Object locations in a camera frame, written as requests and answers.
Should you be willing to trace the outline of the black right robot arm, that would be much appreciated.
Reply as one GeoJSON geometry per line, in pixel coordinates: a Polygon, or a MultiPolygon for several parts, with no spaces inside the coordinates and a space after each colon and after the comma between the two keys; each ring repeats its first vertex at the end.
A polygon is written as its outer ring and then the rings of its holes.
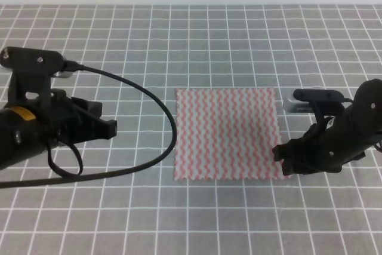
{"type": "Polygon", "coordinates": [[[289,113],[313,113],[316,122],[298,139],[272,149],[284,176],[339,173],[343,165],[381,150],[381,80],[365,81],[354,99],[336,90],[296,89],[285,103],[289,113]]]}

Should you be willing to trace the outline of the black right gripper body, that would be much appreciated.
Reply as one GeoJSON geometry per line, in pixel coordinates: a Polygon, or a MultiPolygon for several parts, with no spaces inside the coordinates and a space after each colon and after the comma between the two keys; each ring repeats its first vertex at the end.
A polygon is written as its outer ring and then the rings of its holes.
{"type": "Polygon", "coordinates": [[[345,109],[333,121],[330,127],[328,119],[316,124],[304,136],[302,173],[339,173],[344,164],[364,156],[366,129],[354,109],[345,109]]]}

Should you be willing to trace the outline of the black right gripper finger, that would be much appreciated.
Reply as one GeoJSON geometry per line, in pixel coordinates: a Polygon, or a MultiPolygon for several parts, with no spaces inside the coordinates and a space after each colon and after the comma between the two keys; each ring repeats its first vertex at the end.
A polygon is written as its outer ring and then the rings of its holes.
{"type": "Polygon", "coordinates": [[[273,148],[273,160],[274,162],[280,162],[281,160],[304,162],[306,161],[307,147],[309,141],[304,138],[291,139],[287,143],[276,145],[273,148]]]}
{"type": "Polygon", "coordinates": [[[294,174],[314,174],[316,170],[305,162],[290,161],[285,159],[282,163],[282,172],[284,176],[292,176],[294,174]]]}

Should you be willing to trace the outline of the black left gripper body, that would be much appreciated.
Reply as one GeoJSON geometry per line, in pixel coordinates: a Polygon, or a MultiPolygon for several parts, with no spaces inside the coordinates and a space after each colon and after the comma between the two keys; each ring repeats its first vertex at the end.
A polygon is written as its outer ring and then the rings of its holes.
{"type": "Polygon", "coordinates": [[[54,89],[34,99],[9,99],[8,108],[36,121],[41,142],[77,144],[90,139],[90,102],[69,98],[64,90],[54,89]]]}

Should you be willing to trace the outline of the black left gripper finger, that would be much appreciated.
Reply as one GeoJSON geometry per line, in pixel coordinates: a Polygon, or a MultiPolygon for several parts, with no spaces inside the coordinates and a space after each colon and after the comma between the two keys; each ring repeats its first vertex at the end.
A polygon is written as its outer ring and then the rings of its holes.
{"type": "Polygon", "coordinates": [[[73,145],[93,140],[110,140],[116,136],[117,121],[100,118],[72,119],[60,131],[59,140],[73,145]]]}
{"type": "Polygon", "coordinates": [[[70,98],[70,105],[77,121],[96,121],[101,119],[102,104],[76,97],[70,98]]]}

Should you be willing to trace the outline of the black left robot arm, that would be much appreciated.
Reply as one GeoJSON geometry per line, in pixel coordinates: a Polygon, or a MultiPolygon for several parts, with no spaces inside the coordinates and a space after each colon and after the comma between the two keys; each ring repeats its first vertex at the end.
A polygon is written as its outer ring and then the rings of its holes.
{"type": "Polygon", "coordinates": [[[58,146],[74,147],[116,136],[115,120],[102,119],[100,102],[68,97],[64,90],[51,92],[50,105],[39,98],[7,103],[1,109],[1,168],[33,158],[58,146]]]}

